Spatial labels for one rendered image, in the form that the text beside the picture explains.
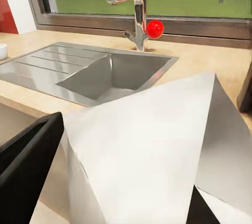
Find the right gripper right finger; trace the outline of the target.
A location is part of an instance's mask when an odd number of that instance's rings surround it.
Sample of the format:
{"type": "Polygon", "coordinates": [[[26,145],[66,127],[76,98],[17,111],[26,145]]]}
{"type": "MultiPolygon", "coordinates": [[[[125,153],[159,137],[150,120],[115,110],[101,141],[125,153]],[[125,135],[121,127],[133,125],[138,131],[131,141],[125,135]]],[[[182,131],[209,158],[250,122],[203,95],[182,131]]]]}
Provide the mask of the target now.
{"type": "Polygon", "coordinates": [[[220,224],[196,186],[193,188],[186,224],[220,224]]]}

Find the paper coffee filter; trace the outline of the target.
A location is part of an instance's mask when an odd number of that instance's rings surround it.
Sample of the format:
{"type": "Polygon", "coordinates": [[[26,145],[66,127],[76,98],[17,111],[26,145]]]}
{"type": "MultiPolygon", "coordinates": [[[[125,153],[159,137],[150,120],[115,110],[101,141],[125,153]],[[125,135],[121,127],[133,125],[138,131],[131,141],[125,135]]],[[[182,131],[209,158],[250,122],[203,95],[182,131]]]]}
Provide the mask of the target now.
{"type": "Polygon", "coordinates": [[[70,224],[252,224],[252,133],[210,70],[62,116],[70,224]]]}

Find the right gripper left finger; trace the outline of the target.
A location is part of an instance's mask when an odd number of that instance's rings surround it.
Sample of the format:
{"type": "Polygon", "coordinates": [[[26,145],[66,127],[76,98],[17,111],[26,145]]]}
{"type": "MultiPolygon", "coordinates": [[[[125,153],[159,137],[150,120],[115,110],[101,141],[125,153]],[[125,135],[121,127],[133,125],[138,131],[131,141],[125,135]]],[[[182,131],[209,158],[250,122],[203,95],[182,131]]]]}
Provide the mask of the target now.
{"type": "Polygon", "coordinates": [[[0,146],[0,224],[29,224],[63,133],[58,111],[0,146]]]}

